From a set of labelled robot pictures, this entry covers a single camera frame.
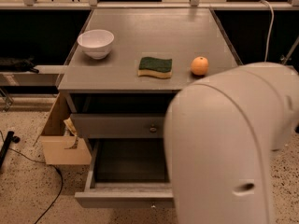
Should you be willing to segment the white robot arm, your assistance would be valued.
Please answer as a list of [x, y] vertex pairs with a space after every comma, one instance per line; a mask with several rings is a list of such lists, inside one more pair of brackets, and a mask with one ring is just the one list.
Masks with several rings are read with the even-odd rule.
[[164, 122], [178, 224], [275, 224], [270, 161], [298, 123], [299, 75], [253, 63], [180, 91]]

